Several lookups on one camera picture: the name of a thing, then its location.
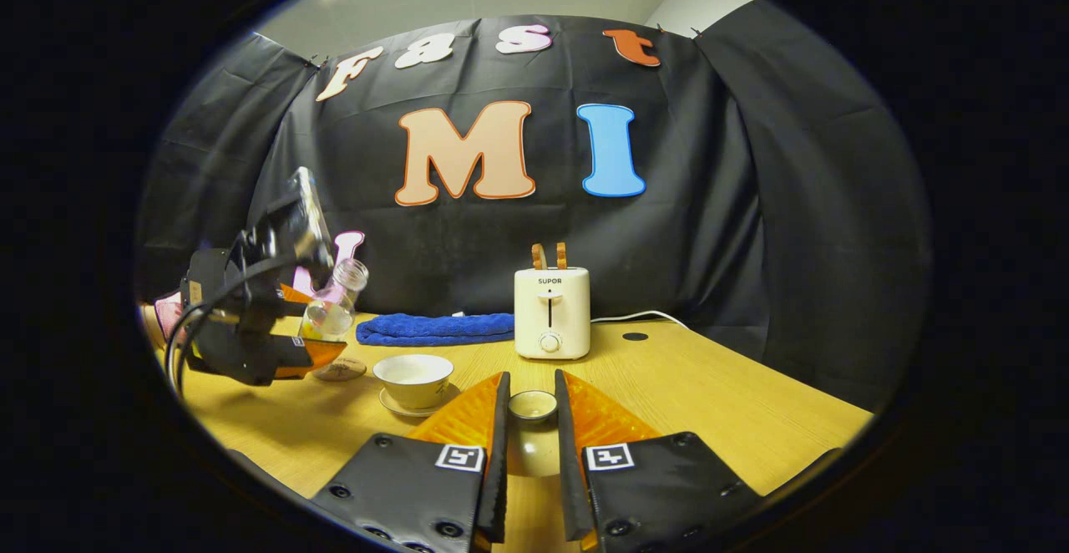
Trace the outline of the round cork coaster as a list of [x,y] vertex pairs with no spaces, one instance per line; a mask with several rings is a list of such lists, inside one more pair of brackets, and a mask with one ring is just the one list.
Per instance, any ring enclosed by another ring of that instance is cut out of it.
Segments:
[[351,358],[337,358],[332,363],[314,370],[312,375],[321,379],[323,382],[340,383],[361,378],[365,373],[367,373],[365,362]]

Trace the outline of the blue towel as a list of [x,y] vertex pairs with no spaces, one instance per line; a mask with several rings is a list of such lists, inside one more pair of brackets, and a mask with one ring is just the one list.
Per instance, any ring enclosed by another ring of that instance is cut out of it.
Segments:
[[394,313],[371,318],[356,326],[363,345],[399,348],[482,344],[514,339],[511,313],[421,317]]

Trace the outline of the white toaster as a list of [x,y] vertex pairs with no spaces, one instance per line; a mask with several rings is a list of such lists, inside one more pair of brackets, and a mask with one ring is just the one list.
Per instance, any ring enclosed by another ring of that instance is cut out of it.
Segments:
[[521,358],[577,360],[590,352],[588,270],[522,270],[513,276],[513,343]]

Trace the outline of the white saucer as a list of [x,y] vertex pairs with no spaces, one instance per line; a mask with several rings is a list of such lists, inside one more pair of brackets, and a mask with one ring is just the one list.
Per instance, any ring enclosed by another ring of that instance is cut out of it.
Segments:
[[390,412],[397,413],[398,415],[421,418],[431,416],[433,413],[438,412],[443,406],[450,404],[450,402],[454,400],[454,398],[458,398],[461,393],[462,390],[459,389],[458,385],[450,384],[447,386],[446,390],[444,390],[443,400],[438,404],[428,408],[408,408],[401,405],[400,402],[398,402],[384,387],[378,394],[378,400],[382,406],[389,409]]

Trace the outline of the white teacup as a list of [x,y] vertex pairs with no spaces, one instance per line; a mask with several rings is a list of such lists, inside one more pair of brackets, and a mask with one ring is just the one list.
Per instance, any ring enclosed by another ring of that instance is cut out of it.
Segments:
[[447,399],[454,365],[428,354],[403,354],[384,358],[372,367],[398,405],[409,409],[439,406]]

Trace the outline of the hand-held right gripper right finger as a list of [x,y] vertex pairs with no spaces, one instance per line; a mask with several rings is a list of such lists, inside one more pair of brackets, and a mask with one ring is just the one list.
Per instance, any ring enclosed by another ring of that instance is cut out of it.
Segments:
[[566,539],[580,553],[717,553],[761,502],[697,434],[661,434],[564,370],[555,396]]

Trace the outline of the white teacup lid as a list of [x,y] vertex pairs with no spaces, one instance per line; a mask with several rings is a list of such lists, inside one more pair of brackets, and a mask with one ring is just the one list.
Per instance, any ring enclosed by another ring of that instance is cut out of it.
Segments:
[[507,412],[508,472],[534,478],[558,474],[558,404],[554,394],[542,390],[513,394]]

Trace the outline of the clear water bottle yellow label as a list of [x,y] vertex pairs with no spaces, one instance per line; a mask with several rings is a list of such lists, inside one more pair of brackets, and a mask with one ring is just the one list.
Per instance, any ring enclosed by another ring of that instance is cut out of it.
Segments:
[[331,279],[306,306],[299,336],[306,340],[342,342],[351,331],[360,294],[369,282],[369,271],[356,259],[336,262]]

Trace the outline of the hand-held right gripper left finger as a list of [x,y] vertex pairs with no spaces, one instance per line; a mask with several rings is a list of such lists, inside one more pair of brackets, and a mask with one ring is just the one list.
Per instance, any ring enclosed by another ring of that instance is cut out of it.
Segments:
[[312,503],[382,546],[490,553],[505,535],[509,396],[498,372],[408,434],[370,436]]

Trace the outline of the black backdrop cloth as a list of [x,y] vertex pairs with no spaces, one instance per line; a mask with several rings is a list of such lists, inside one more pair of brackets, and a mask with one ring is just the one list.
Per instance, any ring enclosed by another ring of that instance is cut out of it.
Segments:
[[169,295],[317,179],[331,233],[360,231],[360,309],[508,312],[534,242],[590,271],[598,317],[657,310],[859,408],[894,390],[931,273],[928,208],[879,94],[788,16],[699,39],[549,15],[438,24],[321,68],[253,34],[164,127],[134,298]]

